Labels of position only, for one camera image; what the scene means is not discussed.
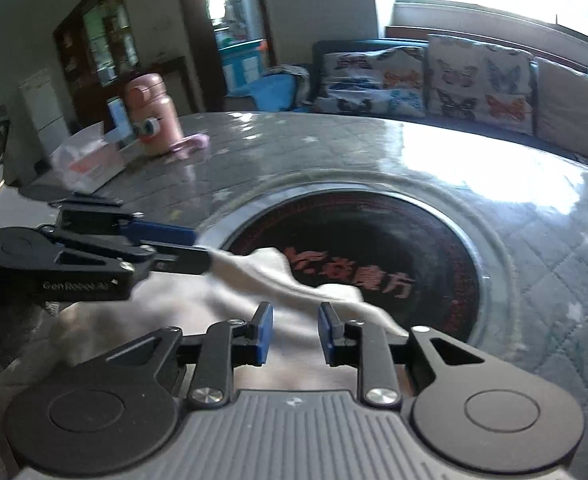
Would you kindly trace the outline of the blue sofa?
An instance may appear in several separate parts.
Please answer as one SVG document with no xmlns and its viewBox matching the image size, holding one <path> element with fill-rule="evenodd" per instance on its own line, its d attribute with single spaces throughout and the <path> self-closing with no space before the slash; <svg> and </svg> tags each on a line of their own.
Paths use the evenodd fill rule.
<svg viewBox="0 0 588 480">
<path fill-rule="evenodd" d="M 228 110 L 400 120 L 486 136 L 588 165 L 538 132 L 539 58 L 496 42 L 322 40 L 309 65 L 279 65 L 231 91 Z"/>
</svg>

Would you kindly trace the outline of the grey blanket on sofa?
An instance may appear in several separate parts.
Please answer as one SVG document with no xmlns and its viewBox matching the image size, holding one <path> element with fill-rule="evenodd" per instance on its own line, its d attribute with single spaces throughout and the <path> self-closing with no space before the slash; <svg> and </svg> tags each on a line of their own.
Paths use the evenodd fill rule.
<svg viewBox="0 0 588 480">
<path fill-rule="evenodd" d="M 311 95 L 310 69 L 307 65 L 280 64 L 271 67 L 270 76 L 288 76 L 293 85 L 292 96 L 288 99 L 288 110 L 304 105 Z"/>
</svg>

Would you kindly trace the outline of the butterfly cushion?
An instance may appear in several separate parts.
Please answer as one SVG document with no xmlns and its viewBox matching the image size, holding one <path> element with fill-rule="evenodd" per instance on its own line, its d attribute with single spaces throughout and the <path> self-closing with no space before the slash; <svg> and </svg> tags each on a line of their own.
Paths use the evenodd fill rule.
<svg viewBox="0 0 588 480">
<path fill-rule="evenodd" d="M 426 115 L 425 50 L 331 52 L 323 66 L 314 109 L 319 113 L 416 117 Z"/>
<path fill-rule="evenodd" d="M 533 55 L 446 35 L 428 37 L 428 111 L 534 133 Z"/>
</svg>

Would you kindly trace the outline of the dark wooden cabinet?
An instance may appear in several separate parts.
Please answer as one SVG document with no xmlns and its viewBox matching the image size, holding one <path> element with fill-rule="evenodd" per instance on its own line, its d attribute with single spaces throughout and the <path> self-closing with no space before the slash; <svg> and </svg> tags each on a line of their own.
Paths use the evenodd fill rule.
<svg viewBox="0 0 588 480">
<path fill-rule="evenodd" d="M 160 51 L 145 61 L 126 0 L 80 0 L 53 40 L 73 105 L 73 132 L 95 122 L 114 125 L 108 102 L 123 99 L 126 84 L 147 73 L 162 76 L 181 115 L 198 109 L 187 59 Z"/>
</svg>

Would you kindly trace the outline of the plain beige cushion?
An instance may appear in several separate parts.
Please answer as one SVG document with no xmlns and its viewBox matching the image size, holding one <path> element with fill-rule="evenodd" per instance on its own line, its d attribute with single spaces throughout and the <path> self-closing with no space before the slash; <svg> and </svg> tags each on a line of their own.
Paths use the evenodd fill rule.
<svg viewBox="0 0 588 480">
<path fill-rule="evenodd" d="M 588 157 L 588 75 L 544 58 L 536 64 L 538 138 Z"/>
</svg>

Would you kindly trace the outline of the quilted star tablecloth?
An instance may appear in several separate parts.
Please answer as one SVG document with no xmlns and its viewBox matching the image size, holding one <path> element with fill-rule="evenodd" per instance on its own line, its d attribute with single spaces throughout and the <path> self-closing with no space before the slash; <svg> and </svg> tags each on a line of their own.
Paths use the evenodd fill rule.
<svg viewBox="0 0 588 480">
<path fill-rule="evenodd" d="M 570 466 L 484 474 L 443 460 L 398 415 L 352 390 L 241 389 L 229 404 L 182 416 L 142 463 L 106 476 L 24 479 L 588 479 L 588 167 L 471 133 L 392 120 L 268 113 L 183 118 L 210 137 L 195 162 L 151 162 L 108 188 L 154 220 L 198 229 L 245 193 L 282 181 L 405 178 L 464 200 L 496 231 L 518 280 L 522 340 L 495 358 L 553 382 L 584 414 Z"/>
</svg>

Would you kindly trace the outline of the white refrigerator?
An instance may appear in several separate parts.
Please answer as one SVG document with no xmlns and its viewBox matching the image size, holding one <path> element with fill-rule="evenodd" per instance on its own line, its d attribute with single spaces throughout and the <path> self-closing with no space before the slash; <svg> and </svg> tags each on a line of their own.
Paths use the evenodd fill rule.
<svg viewBox="0 0 588 480">
<path fill-rule="evenodd" d="M 46 155 L 51 156 L 70 136 L 70 130 L 49 71 L 45 68 L 29 76 L 20 84 L 20 91 L 38 140 Z"/>
</svg>

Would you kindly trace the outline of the cream sweatshirt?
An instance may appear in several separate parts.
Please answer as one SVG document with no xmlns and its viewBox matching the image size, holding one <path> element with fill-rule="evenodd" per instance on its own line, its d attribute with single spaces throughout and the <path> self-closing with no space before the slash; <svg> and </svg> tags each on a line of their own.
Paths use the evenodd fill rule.
<svg viewBox="0 0 588 480">
<path fill-rule="evenodd" d="M 323 301 L 343 320 L 356 318 L 405 335 L 384 310 L 367 304 L 352 285 L 304 285 L 294 278 L 285 255 L 274 248 L 248 256 L 212 252 L 213 265 L 201 275 L 154 272 L 127 301 L 78 302 L 56 319 L 50 341 L 70 365 L 88 361 L 159 328 L 177 326 L 187 335 L 205 333 L 220 321 L 249 320 L 263 302 L 273 306 L 273 336 L 267 363 L 234 374 L 241 389 L 352 390 L 356 372 L 330 367 L 319 341 L 317 314 Z"/>
</svg>

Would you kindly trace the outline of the left butterfly cushion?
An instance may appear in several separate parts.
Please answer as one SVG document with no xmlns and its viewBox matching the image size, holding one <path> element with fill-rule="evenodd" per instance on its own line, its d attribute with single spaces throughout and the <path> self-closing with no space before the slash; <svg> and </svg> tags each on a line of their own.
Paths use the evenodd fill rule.
<svg viewBox="0 0 588 480">
<path fill-rule="evenodd" d="M 425 50 L 331 52 L 323 66 L 314 109 L 319 113 L 416 117 L 426 115 Z"/>
</svg>

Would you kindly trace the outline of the white tissue pack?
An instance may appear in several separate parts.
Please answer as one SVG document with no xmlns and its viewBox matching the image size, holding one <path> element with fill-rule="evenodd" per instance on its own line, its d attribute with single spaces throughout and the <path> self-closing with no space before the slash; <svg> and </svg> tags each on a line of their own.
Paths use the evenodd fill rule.
<svg viewBox="0 0 588 480">
<path fill-rule="evenodd" d="M 118 144 L 104 136 L 103 122 L 67 138 L 50 155 L 50 164 L 64 188 L 82 194 L 96 192 L 126 168 Z"/>
</svg>

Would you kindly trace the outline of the pink cartoon water bottle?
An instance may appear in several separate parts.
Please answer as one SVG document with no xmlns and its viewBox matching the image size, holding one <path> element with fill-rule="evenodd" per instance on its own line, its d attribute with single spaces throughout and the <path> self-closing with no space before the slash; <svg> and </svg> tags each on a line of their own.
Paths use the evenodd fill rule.
<svg viewBox="0 0 588 480">
<path fill-rule="evenodd" d="M 129 81 L 125 102 L 134 134 L 148 156 L 169 153 L 183 138 L 174 101 L 159 74 L 145 74 Z"/>
</svg>

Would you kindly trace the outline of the middle butterfly cushion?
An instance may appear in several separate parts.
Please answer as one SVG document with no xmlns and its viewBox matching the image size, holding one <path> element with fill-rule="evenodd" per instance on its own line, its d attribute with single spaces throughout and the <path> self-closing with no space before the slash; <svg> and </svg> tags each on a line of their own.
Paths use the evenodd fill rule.
<svg viewBox="0 0 588 480">
<path fill-rule="evenodd" d="M 428 37 L 428 111 L 534 133 L 533 55 L 446 35 Z"/>
</svg>

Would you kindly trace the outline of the round induction cooktop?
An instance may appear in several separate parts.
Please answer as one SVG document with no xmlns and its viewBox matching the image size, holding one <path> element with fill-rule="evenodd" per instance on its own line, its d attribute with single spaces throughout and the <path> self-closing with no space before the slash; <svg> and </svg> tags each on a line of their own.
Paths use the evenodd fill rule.
<svg viewBox="0 0 588 480">
<path fill-rule="evenodd" d="M 515 266 L 464 200 L 425 182 L 282 181 L 219 209 L 203 245 L 273 247 L 308 286 L 357 287 L 400 326 L 429 325 L 497 356 L 521 342 Z"/>
</svg>

